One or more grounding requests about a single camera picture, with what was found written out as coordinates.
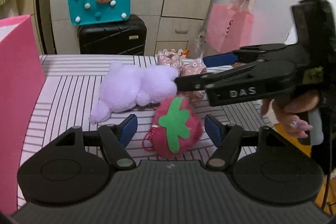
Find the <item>person's right hand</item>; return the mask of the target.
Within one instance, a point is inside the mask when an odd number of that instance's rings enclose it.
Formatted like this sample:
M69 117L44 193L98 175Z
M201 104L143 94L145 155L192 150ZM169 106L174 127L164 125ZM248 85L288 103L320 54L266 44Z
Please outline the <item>person's right hand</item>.
M261 107L262 116L268 112L271 102L276 119L279 121L289 136L300 139L305 139L308 137L305 132L310 131L313 126L301 119L297 114L310 111L318 105L318 92L307 92L283 107L280 107L275 100L263 99Z

